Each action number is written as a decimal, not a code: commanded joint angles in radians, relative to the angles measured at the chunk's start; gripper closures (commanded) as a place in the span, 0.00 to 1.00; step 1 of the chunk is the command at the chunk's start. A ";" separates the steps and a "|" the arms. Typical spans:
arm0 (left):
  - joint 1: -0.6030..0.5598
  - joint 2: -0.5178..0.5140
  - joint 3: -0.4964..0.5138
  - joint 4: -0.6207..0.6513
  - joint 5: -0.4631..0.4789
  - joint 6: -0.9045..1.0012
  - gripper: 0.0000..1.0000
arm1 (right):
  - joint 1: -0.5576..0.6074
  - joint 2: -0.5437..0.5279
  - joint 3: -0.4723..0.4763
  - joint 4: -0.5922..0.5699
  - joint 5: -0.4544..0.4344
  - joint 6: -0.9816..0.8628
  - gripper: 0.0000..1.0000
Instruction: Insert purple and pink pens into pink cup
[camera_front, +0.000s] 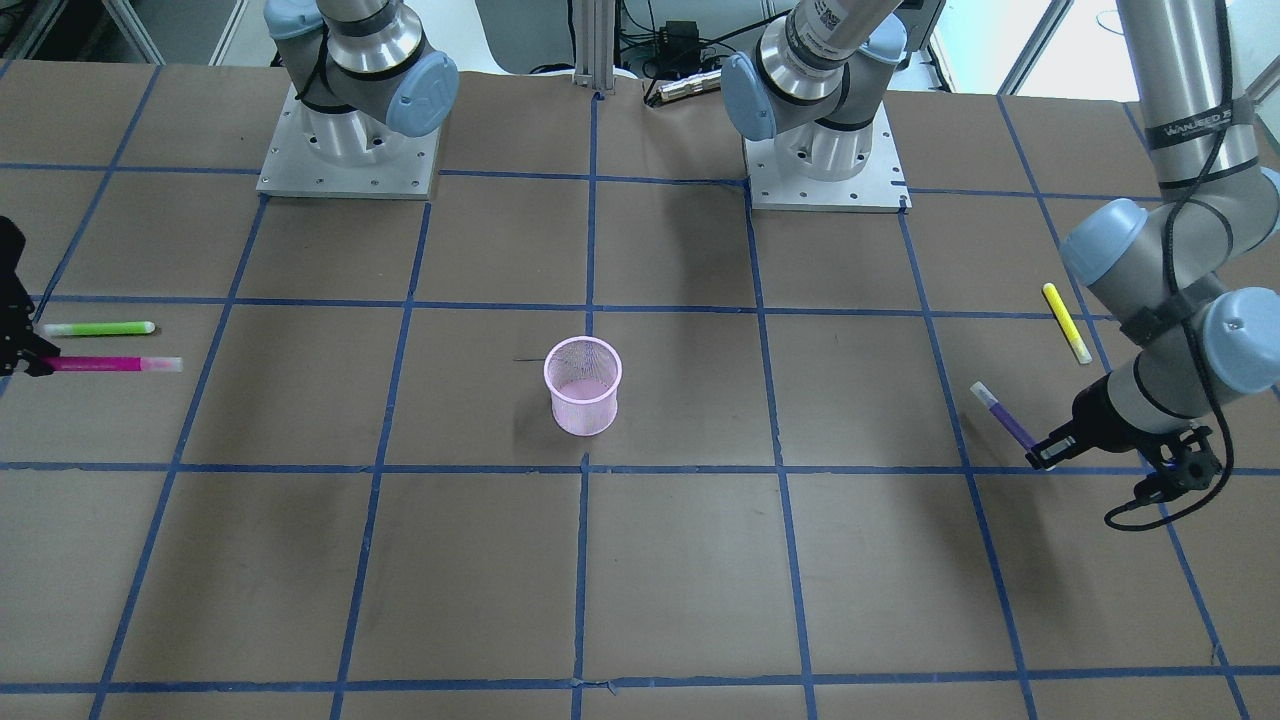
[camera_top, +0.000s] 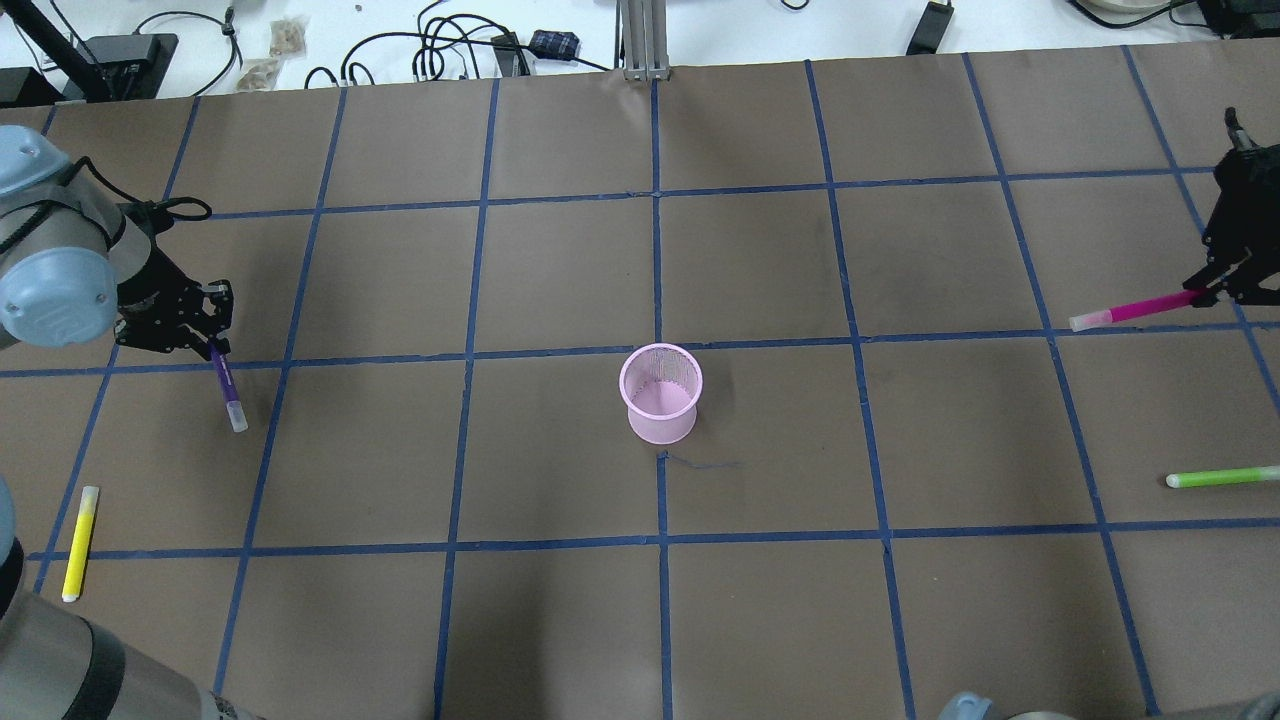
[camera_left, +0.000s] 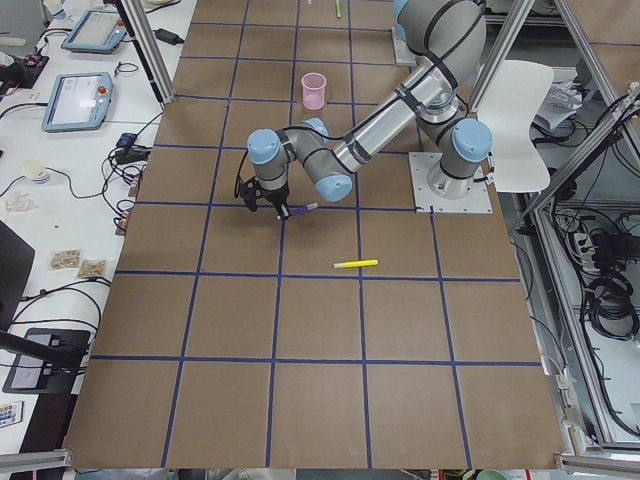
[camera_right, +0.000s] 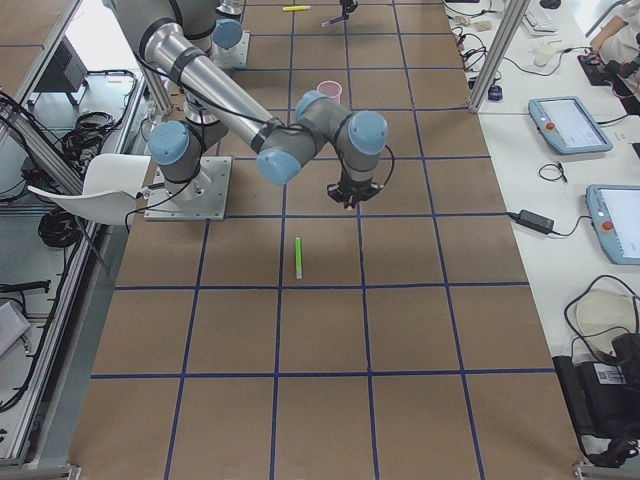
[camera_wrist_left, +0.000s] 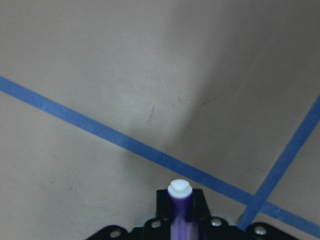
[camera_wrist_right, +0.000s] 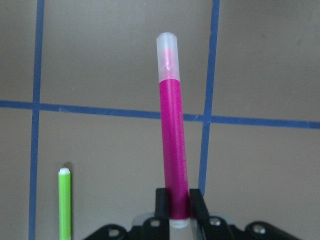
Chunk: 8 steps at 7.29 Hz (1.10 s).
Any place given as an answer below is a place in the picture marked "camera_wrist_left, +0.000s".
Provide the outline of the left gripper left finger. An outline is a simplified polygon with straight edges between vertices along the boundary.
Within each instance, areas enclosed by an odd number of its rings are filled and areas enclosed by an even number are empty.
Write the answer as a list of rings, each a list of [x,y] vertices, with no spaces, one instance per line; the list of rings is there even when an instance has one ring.
[[[156,191],[156,218],[170,222],[172,218],[171,199],[167,189]]]

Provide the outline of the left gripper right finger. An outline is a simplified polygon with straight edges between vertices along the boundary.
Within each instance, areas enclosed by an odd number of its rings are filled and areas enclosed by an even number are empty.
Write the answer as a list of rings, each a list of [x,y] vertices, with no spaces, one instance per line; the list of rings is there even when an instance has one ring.
[[[192,221],[199,223],[211,218],[211,212],[208,207],[205,194],[202,189],[192,189]]]

